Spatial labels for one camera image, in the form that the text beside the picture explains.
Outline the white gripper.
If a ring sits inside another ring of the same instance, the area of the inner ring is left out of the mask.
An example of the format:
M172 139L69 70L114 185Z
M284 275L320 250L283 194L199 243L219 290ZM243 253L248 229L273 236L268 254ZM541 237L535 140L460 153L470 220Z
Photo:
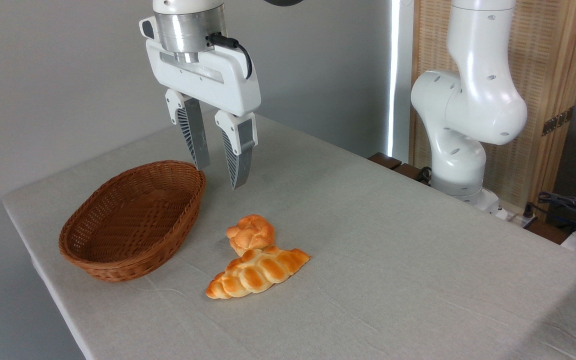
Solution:
M249 55L210 40L226 32L222 16L151 16L139 28L156 80L170 88L165 94L169 116L181 129L195 167L201 171L210 165L203 101L220 109L215 123L222 131L231 187L244 185L258 145L253 111L261 105Z

